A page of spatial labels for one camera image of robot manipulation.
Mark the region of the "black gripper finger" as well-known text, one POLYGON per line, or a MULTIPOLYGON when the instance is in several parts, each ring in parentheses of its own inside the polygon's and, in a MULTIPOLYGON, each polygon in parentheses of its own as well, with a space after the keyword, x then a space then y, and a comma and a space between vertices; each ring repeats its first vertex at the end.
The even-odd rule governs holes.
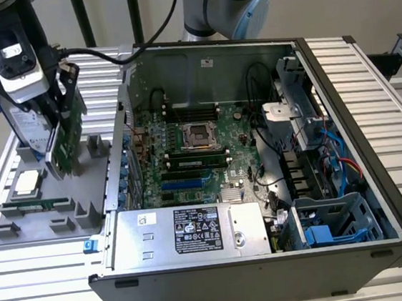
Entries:
POLYGON ((80 117, 84 113, 84 105, 77 85, 79 67, 74 63, 60 62, 57 75, 60 93, 58 99, 60 119, 80 117))
POLYGON ((0 109, 8 119, 11 119, 11 109, 15 109, 24 113, 33 111, 54 123, 58 106, 52 87, 41 67, 12 79, 0 75, 0 109))

